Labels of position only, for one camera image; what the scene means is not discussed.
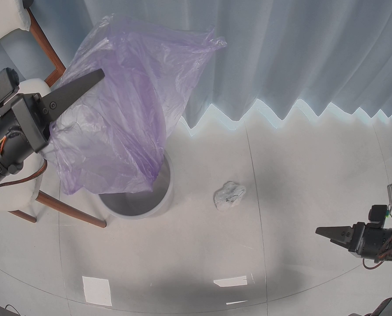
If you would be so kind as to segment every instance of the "white floor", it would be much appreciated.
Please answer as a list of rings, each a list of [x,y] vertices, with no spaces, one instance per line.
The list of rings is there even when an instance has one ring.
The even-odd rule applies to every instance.
[[[179,123],[167,142],[175,201],[157,218],[115,218],[86,191],[60,199],[107,228],[39,203],[29,211],[36,224],[0,212],[0,305],[27,316],[371,313],[392,296],[392,263],[367,271],[314,232],[367,221],[373,204],[388,203],[392,119],[309,110],[293,108],[278,129],[267,108],[228,121],[235,130],[218,110],[190,133]],[[247,193],[219,212],[213,194],[228,180]],[[54,169],[41,189],[59,197]],[[86,302],[83,276],[109,281],[112,307]],[[214,283],[242,276],[247,285]]]

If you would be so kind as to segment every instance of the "blue gray curtain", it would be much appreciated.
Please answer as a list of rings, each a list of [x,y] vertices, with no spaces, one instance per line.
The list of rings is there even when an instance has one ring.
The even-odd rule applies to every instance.
[[[31,7],[67,66],[104,15],[123,13],[173,29],[216,26],[228,47],[216,54],[184,117],[197,124],[213,103],[239,120],[257,98],[284,119],[297,99],[319,115],[392,115],[392,0],[35,0]],[[45,78],[51,62],[31,34],[0,41],[0,69]]]

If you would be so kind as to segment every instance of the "white trash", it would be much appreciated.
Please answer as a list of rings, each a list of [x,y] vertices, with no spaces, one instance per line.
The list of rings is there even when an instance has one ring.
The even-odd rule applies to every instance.
[[[167,152],[153,183],[152,192],[99,194],[104,205],[116,217],[129,220],[157,217],[165,213],[174,197],[174,168]]]
[[[235,182],[227,182],[223,188],[215,193],[214,203],[218,211],[237,206],[246,193],[246,187]]]

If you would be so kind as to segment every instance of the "white chair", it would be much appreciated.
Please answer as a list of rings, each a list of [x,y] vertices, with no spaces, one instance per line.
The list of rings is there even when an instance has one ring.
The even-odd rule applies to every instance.
[[[33,78],[21,82],[19,85],[19,92],[40,93],[41,96],[45,96],[50,92],[50,86],[53,85],[60,76],[62,76],[66,69],[51,47],[34,16],[30,12],[29,7],[32,1],[33,0],[0,0],[0,39],[15,29],[31,31],[38,44],[55,65],[55,70],[46,78],[45,81]],[[25,159],[23,169],[19,173],[6,176],[3,181],[15,181],[28,177],[40,169],[43,162],[44,159],[41,155],[33,153]],[[22,212],[20,209],[27,207],[37,200],[38,202],[54,208],[59,212],[96,226],[104,228],[107,225],[105,221],[83,213],[82,211],[62,203],[56,198],[41,192],[39,190],[41,180],[42,175],[22,184],[1,187],[0,211],[9,211],[14,215],[35,223],[35,217]]]

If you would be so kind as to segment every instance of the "purple bag opening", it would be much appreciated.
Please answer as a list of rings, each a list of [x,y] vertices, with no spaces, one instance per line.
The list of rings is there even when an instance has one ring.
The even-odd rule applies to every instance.
[[[176,31],[115,14],[95,25],[57,87],[99,68],[105,77],[52,123],[42,152],[64,193],[152,190],[167,136],[214,51],[226,46],[213,37],[214,29]]]

